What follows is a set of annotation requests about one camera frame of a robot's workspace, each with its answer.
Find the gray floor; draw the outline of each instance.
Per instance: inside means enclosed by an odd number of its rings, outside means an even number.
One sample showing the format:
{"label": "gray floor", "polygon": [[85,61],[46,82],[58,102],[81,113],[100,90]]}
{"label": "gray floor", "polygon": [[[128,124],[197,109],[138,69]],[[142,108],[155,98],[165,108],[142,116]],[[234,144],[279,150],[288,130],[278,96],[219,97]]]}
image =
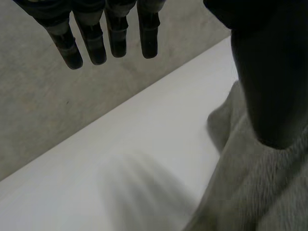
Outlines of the gray floor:
{"label": "gray floor", "polygon": [[230,34],[201,0],[168,0],[156,58],[142,57],[134,9],[126,57],[111,56],[105,34],[108,61],[93,66],[71,20],[84,59],[72,71],[46,31],[12,0],[0,1],[0,15],[0,180]]}

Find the fabric cloth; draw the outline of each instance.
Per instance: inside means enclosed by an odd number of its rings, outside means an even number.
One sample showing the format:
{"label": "fabric cloth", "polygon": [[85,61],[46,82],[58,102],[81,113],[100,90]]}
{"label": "fabric cloth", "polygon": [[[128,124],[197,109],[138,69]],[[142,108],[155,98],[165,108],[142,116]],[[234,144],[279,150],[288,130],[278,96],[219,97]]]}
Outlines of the fabric cloth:
{"label": "fabric cloth", "polygon": [[236,82],[208,131],[221,156],[185,230],[307,231],[308,129],[286,150],[262,145]]}

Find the dark cylindrical object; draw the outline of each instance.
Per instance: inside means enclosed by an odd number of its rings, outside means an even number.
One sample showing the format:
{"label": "dark cylindrical object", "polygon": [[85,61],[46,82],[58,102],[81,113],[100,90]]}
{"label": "dark cylindrical object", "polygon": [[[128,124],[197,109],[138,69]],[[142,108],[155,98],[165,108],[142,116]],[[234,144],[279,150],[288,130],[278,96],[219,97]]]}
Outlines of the dark cylindrical object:
{"label": "dark cylindrical object", "polygon": [[139,0],[138,17],[142,54],[151,59],[158,54],[158,27],[160,25],[158,12],[166,0]]}
{"label": "dark cylindrical object", "polygon": [[126,55],[126,16],[136,4],[136,0],[108,0],[105,11],[111,53],[120,58]]}
{"label": "dark cylindrical object", "polygon": [[308,124],[308,1],[219,4],[225,1],[205,2],[232,28],[233,56],[256,136],[286,148]]}

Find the white surface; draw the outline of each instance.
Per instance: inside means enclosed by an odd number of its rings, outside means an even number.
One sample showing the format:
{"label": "white surface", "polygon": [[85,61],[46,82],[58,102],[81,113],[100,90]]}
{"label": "white surface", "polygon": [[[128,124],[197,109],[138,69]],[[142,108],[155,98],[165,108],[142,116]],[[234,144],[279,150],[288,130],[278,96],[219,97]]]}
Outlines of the white surface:
{"label": "white surface", "polygon": [[126,189],[108,177],[125,176],[119,160],[129,155],[155,159],[196,207],[218,160],[206,119],[236,76],[228,38],[9,176],[0,230],[116,230],[107,204]]}

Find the gray towel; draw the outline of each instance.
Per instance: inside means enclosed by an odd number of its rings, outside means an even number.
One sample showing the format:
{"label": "gray towel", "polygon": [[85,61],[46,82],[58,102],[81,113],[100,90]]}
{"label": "gray towel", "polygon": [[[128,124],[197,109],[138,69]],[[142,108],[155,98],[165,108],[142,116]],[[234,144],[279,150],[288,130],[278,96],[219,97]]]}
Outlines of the gray towel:
{"label": "gray towel", "polygon": [[287,150],[263,146],[236,82],[208,131],[220,160],[185,231],[308,231],[308,129]]}

